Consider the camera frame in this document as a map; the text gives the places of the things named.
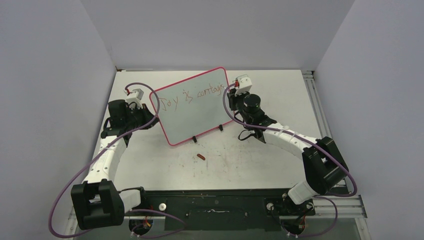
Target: white table surface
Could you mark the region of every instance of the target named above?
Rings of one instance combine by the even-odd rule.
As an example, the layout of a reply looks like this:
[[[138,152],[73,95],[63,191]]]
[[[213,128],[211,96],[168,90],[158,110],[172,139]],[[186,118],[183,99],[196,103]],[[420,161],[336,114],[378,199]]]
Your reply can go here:
[[[125,99],[124,87],[143,82],[153,89],[169,85],[201,71],[117,72],[109,101]],[[320,138],[320,131],[300,70],[227,71],[231,83],[248,74],[250,92],[261,97],[261,108],[272,119],[301,134]],[[142,87],[143,101],[153,113],[149,91]],[[106,111],[103,121],[109,116]],[[189,141],[169,146],[159,124],[135,132],[122,155],[115,176],[116,189],[144,187],[146,190],[220,190],[291,188],[305,179],[303,163],[290,153],[253,137],[239,141],[244,128],[231,122]],[[206,160],[196,156],[202,154]]]

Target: whiteboard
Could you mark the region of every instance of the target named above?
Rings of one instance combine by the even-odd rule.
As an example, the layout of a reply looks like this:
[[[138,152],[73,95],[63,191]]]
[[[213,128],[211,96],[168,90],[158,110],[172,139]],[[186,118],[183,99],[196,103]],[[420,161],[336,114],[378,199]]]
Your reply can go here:
[[[168,144],[175,146],[231,122],[223,107],[228,85],[226,70],[218,67],[155,90]],[[150,93],[149,98],[156,110],[155,95]]]

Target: cable tie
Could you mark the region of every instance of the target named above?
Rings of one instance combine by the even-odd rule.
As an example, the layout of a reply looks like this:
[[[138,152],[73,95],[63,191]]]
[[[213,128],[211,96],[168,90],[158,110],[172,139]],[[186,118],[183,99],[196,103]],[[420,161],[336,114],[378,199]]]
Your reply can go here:
[[[306,207],[308,207],[308,209],[312,208],[311,210],[314,210],[315,205],[312,202],[308,202],[308,204],[306,204]]]
[[[293,139],[295,136],[297,136],[297,135],[298,135],[298,132],[297,132],[297,131],[295,131],[295,132],[293,133],[293,135],[291,135],[290,140],[288,140],[288,142],[290,143],[290,142],[292,141],[292,139]]]
[[[278,132],[277,137],[280,137],[280,135],[283,133],[283,131],[286,129],[286,126],[282,126],[281,130]]]

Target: white wall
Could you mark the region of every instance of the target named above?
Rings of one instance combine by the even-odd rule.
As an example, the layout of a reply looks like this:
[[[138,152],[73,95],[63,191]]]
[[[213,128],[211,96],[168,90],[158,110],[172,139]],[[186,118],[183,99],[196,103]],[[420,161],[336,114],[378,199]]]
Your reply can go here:
[[[114,75],[80,1],[1,1],[0,239],[53,239],[50,207],[93,154]]]
[[[315,72],[375,240],[423,239],[423,11],[356,0]]]
[[[118,68],[314,70],[354,0],[81,0]]]

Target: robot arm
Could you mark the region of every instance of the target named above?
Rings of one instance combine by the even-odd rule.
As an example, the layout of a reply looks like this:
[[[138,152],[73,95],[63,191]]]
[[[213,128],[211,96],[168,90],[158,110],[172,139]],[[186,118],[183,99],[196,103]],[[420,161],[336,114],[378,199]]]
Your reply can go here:
[[[154,115],[141,103],[143,92],[135,89],[126,100],[108,103],[110,117],[100,134],[100,150],[104,150],[117,136],[148,123]],[[153,127],[156,118],[149,126]],[[131,134],[124,136],[94,162],[81,184],[72,187],[71,198],[79,228],[82,230],[121,225],[124,214],[141,203],[144,189],[118,192],[113,184],[121,156],[127,148]]]
[[[327,194],[332,187],[346,177],[346,174],[336,164],[326,159],[322,152],[295,138],[294,135],[317,144],[348,169],[336,144],[330,137],[322,139],[308,137],[290,130],[288,126],[282,126],[276,120],[268,117],[261,109],[261,98],[256,94],[249,93],[252,81],[247,75],[237,77],[235,82],[235,88],[227,93],[227,97],[230,109],[237,111],[236,115],[240,114],[243,122],[248,125],[284,130],[264,130],[244,126],[250,131],[249,136],[255,137],[265,144],[280,147],[303,161],[306,180],[299,182],[288,191],[285,202],[287,201],[289,205],[296,208],[297,205],[301,205],[313,196]]]

